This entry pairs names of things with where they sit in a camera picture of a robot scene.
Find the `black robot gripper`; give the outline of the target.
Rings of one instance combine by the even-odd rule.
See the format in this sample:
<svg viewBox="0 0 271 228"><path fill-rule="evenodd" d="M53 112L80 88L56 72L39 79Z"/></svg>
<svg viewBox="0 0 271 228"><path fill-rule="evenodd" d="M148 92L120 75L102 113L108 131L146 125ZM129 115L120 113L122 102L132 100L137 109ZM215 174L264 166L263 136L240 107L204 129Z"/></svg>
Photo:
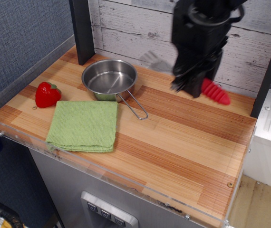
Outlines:
<svg viewBox="0 0 271 228"><path fill-rule="evenodd" d="M178 50L171 89L194 98L204 79L214 80L227 34L244 17L243 0L179 0L174 7L172 43Z"/></svg>

